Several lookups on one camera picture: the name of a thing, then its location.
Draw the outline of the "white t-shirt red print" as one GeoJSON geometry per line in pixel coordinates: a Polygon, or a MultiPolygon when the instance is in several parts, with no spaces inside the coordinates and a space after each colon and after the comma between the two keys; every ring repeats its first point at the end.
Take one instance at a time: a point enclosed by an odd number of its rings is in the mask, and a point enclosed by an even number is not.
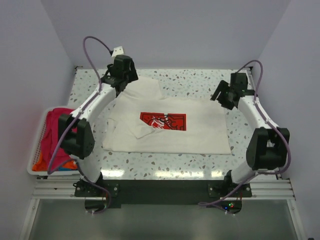
{"type": "Polygon", "coordinates": [[[129,83],[107,115],[111,152],[229,155],[224,109],[203,98],[165,96],[159,81],[129,83]]]}

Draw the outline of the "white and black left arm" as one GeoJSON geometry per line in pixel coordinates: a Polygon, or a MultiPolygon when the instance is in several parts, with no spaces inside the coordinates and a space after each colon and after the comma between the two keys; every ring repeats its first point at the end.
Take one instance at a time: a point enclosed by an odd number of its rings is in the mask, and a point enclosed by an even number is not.
{"type": "Polygon", "coordinates": [[[62,114],[58,119],[58,145],[76,161],[84,179],[89,180],[85,189],[92,196],[99,196],[104,190],[104,184],[98,180],[100,167],[88,159],[95,147],[92,127],[104,108],[129,83],[138,80],[133,59],[127,55],[117,55],[99,80],[97,88],[78,108],[70,114],[62,114]]]}

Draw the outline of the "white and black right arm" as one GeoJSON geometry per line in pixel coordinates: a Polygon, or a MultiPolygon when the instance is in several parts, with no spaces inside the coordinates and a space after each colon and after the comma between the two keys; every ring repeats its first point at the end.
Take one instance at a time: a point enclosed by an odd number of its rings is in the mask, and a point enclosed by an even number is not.
{"type": "Polygon", "coordinates": [[[257,93],[249,89],[245,73],[230,75],[230,82],[222,80],[211,100],[218,101],[228,110],[237,108],[253,130],[245,154],[245,162],[230,170],[225,176],[223,192],[235,196],[241,186],[257,175],[278,175],[285,172],[291,163],[289,147],[290,132],[279,127],[263,109],[257,93]]]}

